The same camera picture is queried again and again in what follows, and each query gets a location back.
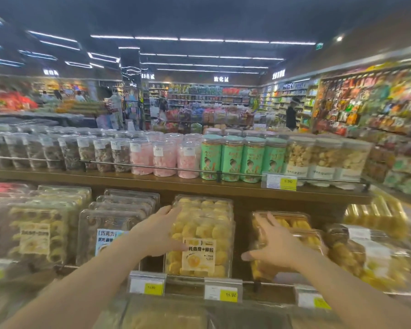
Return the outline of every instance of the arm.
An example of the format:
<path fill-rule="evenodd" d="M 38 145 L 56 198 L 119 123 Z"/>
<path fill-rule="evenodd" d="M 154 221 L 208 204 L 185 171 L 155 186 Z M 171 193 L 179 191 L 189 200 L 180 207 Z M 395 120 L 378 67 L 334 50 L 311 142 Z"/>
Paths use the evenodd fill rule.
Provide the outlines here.
<path fill-rule="evenodd" d="M 271 214 L 268 220 L 256 219 L 265 232 L 268 245 L 242 254 L 243 260 L 263 260 L 299 271 L 350 328 L 411 328 L 411 309 L 304 246 Z"/>
<path fill-rule="evenodd" d="M 102 253 L 19 310 L 1 329 L 89 328 L 145 256 L 159 256 L 185 245 L 170 238 L 178 214 L 170 206 L 116 238 Z"/>

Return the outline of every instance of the green label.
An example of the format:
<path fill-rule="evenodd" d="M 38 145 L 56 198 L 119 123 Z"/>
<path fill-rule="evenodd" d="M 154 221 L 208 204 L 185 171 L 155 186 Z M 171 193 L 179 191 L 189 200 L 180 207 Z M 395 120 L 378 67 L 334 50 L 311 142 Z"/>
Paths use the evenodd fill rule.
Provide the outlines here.
<path fill-rule="evenodd" d="M 267 146 L 263 155 L 262 172 L 279 173 L 285 159 L 286 148 Z"/>
<path fill-rule="evenodd" d="M 241 170 L 241 158 L 244 146 L 227 146 L 222 147 L 221 168 L 223 172 L 239 173 Z M 222 174 L 225 181 L 237 181 L 238 175 Z"/>
<path fill-rule="evenodd" d="M 221 168 L 221 145 L 201 145 L 201 169 L 203 171 L 219 171 Z M 215 173 L 201 173 L 201 177 L 207 180 L 215 180 Z"/>
<path fill-rule="evenodd" d="M 241 163 L 241 173 L 244 174 L 261 174 L 262 158 L 265 148 L 256 148 L 244 146 Z M 241 176 L 241 180 L 246 182 L 258 182 L 261 177 Z"/>

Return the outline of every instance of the price label holder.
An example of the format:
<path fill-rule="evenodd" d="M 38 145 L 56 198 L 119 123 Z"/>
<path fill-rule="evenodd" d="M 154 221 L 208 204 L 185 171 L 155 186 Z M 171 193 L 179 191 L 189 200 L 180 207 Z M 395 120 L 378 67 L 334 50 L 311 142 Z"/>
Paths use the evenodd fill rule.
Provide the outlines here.
<path fill-rule="evenodd" d="M 166 276 L 166 274 L 157 272 L 131 271 L 128 278 L 128 291 L 162 296 L 164 295 Z"/>
<path fill-rule="evenodd" d="M 297 177 L 266 173 L 266 188 L 297 191 Z"/>
<path fill-rule="evenodd" d="M 329 304 L 324 300 L 323 296 L 312 286 L 296 284 L 295 298 L 297 305 L 304 308 L 317 308 L 331 310 Z"/>
<path fill-rule="evenodd" d="M 242 302 L 242 280 L 230 278 L 204 278 L 204 299 Z"/>

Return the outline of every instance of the yellow price label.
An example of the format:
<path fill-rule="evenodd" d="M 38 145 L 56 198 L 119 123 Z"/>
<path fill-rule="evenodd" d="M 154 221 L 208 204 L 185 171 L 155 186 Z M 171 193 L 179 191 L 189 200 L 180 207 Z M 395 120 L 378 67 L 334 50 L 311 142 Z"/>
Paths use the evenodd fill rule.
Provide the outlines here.
<path fill-rule="evenodd" d="M 281 178 L 280 189 L 297 191 L 297 179 Z"/>
<path fill-rule="evenodd" d="M 315 308 L 332 309 L 323 298 L 314 298 Z"/>
<path fill-rule="evenodd" d="M 161 296 L 163 294 L 163 284 L 145 283 L 145 291 L 143 293 Z"/>
<path fill-rule="evenodd" d="M 237 302 L 237 291 L 221 290 L 219 300 Z"/>

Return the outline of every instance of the dark ceiling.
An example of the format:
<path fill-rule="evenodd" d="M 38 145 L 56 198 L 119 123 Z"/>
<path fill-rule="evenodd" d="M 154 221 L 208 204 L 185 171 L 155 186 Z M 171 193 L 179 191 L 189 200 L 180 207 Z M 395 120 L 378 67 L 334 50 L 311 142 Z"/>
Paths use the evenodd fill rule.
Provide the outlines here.
<path fill-rule="evenodd" d="M 272 67 L 279 60 L 187 58 L 139 55 L 141 53 L 284 58 L 302 56 L 313 45 L 230 42 L 185 42 L 137 39 L 99 39 L 96 35 L 127 35 L 239 40 L 323 42 L 375 21 L 411 0 L 0 0 L 0 58 L 44 64 L 94 62 L 116 68 L 115 63 L 91 60 L 87 52 L 121 57 L 122 66 L 137 68 L 227 70 L 264 72 L 257 68 L 149 65 L 154 63 L 212 64 Z M 46 41 L 81 50 L 43 44 L 26 30 L 75 39 L 77 43 Z M 51 54 L 58 61 L 23 57 L 18 49 Z"/>

